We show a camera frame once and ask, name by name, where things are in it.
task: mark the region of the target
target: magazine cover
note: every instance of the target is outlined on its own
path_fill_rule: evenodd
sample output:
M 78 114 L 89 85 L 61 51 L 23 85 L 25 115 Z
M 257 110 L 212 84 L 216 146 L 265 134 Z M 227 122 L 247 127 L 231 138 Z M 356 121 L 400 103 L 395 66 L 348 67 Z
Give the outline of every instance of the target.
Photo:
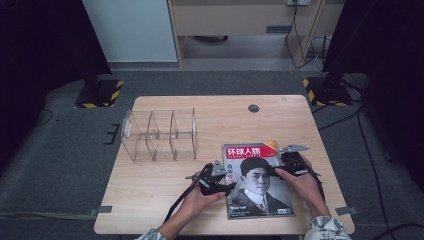
M 226 184 L 237 182 L 227 196 L 228 219 L 293 216 L 285 180 L 271 177 L 267 165 L 282 165 L 275 141 L 223 144 Z

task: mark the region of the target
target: clear acrylic divider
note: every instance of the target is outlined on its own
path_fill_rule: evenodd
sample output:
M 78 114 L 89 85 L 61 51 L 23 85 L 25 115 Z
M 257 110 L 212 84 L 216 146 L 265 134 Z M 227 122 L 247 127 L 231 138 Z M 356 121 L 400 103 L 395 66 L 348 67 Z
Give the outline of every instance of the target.
M 197 126 L 194 108 L 129 110 L 122 124 L 121 140 L 134 162 L 195 160 Z

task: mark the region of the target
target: sleeve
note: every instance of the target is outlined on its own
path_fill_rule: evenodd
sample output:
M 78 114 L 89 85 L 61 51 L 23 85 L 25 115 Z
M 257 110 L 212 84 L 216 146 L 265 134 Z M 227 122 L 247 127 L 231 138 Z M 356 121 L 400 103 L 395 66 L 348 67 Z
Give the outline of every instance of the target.
M 135 240 L 166 240 L 157 229 L 151 228 Z
M 319 216 L 311 220 L 311 230 L 305 235 L 305 240 L 351 240 L 346 234 L 343 224 L 330 216 Z

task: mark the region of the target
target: yellow and black hazard tape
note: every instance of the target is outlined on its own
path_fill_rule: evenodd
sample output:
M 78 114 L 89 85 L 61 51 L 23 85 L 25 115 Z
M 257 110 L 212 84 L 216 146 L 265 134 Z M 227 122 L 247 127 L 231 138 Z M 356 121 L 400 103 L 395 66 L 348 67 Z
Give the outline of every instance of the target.
M 115 101 L 116 98 L 119 95 L 119 92 L 121 91 L 121 87 L 124 84 L 124 81 L 115 81 L 116 85 L 114 86 L 114 90 L 111 93 L 111 97 L 110 100 L 108 100 L 107 102 L 82 102 L 82 103 L 76 103 L 75 107 L 76 108 L 96 108 L 96 107 L 111 107 Z
M 303 86 L 306 89 L 306 93 L 308 94 L 309 101 L 313 106 L 349 106 L 351 105 L 350 102 L 343 102 L 343 101 L 318 101 L 315 98 L 315 94 L 309 84 L 308 79 L 303 79 Z

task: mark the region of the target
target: red magazine title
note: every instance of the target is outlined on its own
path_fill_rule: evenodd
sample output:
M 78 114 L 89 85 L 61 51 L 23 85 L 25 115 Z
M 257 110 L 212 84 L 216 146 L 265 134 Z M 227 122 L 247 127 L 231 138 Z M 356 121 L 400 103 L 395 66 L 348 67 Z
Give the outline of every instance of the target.
M 276 152 L 269 146 L 236 146 L 225 149 L 228 160 L 248 157 L 274 157 Z

